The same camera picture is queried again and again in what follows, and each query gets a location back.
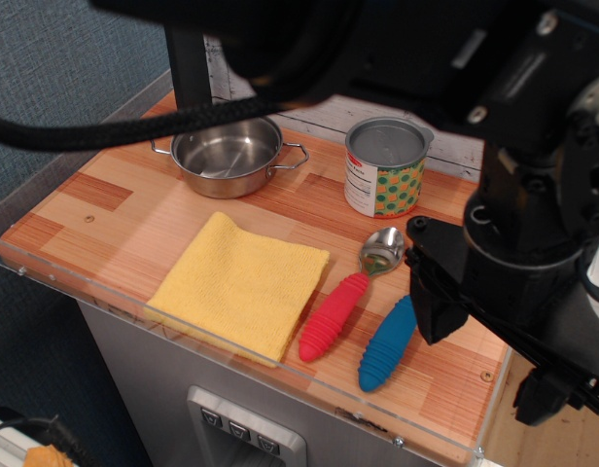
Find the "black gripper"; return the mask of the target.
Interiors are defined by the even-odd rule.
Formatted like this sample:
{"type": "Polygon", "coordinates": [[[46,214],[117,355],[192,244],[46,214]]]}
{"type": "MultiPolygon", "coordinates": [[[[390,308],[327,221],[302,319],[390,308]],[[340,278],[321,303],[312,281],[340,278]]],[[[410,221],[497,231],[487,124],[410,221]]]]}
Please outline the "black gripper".
{"type": "Polygon", "coordinates": [[[426,344],[473,317],[535,366],[513,401],[518,422],[539,426],[565,407],[599,414],[599,317],[590,302],[599,288],[586,275],[598,237],[568,237],[539,202],[523,227],[480,195],[467,203],[463,226],[415,216],[406,233],[426,344]]]}

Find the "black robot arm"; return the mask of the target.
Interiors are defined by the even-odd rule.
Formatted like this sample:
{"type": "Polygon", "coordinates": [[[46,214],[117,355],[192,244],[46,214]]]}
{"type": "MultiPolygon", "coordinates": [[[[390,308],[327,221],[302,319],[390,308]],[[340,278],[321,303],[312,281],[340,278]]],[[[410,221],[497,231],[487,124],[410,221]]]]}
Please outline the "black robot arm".
{"type": "Polygon", "coordinates": [[[473,317],[533,364],[514,405],[535,426],[599,413],[599,1],[104,1],[217,38],[270,110],[341,94],[481,139],[462,227],[407,224],[418,328],[473,317]]]}

